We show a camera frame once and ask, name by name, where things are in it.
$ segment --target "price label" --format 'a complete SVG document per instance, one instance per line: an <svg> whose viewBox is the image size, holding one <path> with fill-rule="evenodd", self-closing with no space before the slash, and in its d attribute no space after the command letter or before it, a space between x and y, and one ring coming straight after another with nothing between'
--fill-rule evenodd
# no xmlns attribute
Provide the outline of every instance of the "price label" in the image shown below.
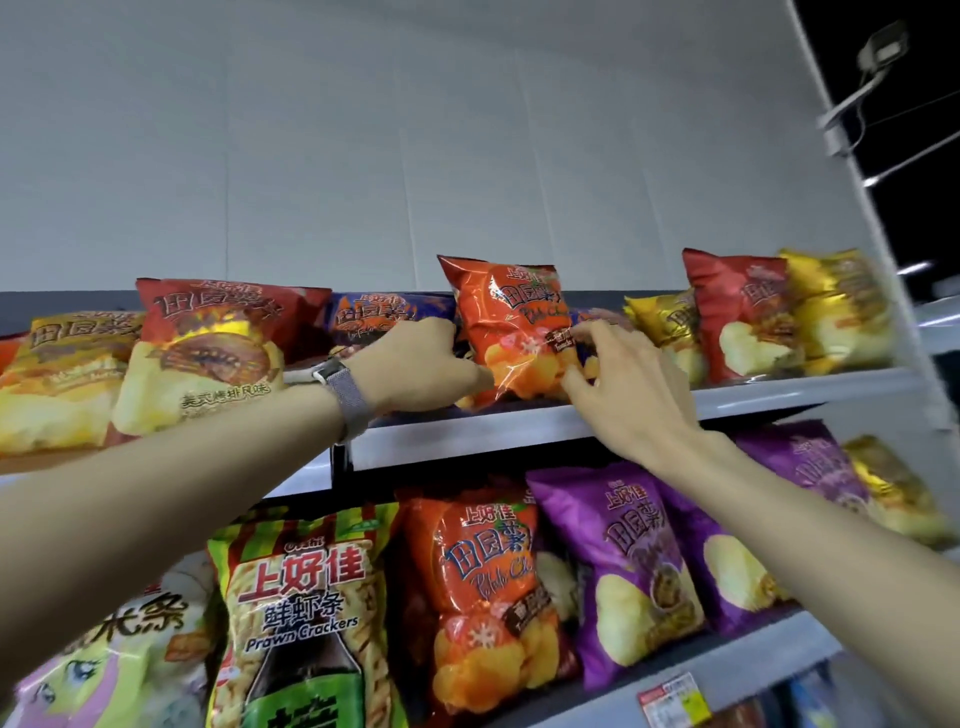
<svg viewBox="0 0 960 728"><path fill-rule="evenodd" d="M710 718L710 708L689 672L636 697L650 728L693 728Z"/></svg>

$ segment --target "red chip bag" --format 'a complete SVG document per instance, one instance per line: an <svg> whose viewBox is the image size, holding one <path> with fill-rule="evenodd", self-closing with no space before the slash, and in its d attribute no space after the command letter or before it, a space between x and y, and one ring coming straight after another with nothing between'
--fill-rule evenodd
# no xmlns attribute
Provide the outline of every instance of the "red chip bag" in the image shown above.
<svg viewBox="0 0 960 728"><path fill-rule="evenodd" d="M493 372L495 388L478 395L475 406L508 394L521 400L564 400L560 380L566 367L580 362L556 269L438 258L456 292L475 361Z"/></svg>
<svg viewBox="0 0 960 728"><path fill-rule="evenodd" d="M786 261L684 249L684 267L700 310L700 338L713 384L800 376Z"/></svg>
<svg viewBox="0 0 960 728"><path fill-rule="evenodd" d="M108 444L279 389L284 357L300 357L330 297L328 288L226 280L139 279L136 287L147 317Z"/></svg>

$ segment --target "yellow chip bag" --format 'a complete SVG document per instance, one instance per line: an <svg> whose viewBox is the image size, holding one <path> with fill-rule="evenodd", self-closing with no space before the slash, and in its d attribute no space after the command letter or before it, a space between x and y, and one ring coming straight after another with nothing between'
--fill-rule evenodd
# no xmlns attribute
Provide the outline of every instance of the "yellow chip bag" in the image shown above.
<svg viewBox="0 0 960 728"><path fill-rule="evenodd" d="M870 515L880 525L927 546L949 546L957 534L920 478L874 435L843 446L870 491Z"/></svg>
<svg viewBox="0 0 960 728"><path fill-rule="evenodd" d="M634 326L686 372L691 387L701 384L707 375L707 362L697 336L700 314L693 289L646 299L625 297L624 301L623 312Z"/></svg>
<svg viewBox="0 0 960 728"><path fill-rule="evenodd" d="M808 375L889 366L890 306L858 250L825 257L781 250Z"/></svg>
<svg viewBox="0 0 960 728"><path fill-rule="evenodd" d="M206 728L402 728L377 557L395 503L240 522L207 543L229 634Z"/></svg>
<svg viewBox="0 0 960 728"><path fill-rule="evenodd" d="M0 455L100 447L142 326L126 311L34 319L0 376Z"/></svg>

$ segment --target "watch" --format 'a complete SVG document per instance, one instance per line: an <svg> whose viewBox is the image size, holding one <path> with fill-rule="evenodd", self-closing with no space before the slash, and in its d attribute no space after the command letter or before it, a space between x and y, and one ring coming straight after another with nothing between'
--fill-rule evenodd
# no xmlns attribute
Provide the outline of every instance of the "watch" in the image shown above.
<svg viewBox="0 0 960 728"><path fill-rule="evenodd" d="M363 434L373 419L373 408L363 399L357 389L353 374L339 356L331 356L325 362L283 374L285 384L307 384L318 382L328 387L337 396L340 411L344 415L344 434L339 443L343 444Z"/></svg>

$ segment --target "potato chip image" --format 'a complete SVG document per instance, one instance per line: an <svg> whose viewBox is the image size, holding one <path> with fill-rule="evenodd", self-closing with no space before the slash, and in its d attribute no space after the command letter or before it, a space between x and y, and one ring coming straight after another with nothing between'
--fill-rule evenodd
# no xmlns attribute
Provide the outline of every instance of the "potato chip image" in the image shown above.
<svg viewBox="0 0 960 728"><path fill-rule="evenodd" d="M720 595L730 604L757 612L777 601L766 567L733 536L710 536L704 558Z"/></svg>

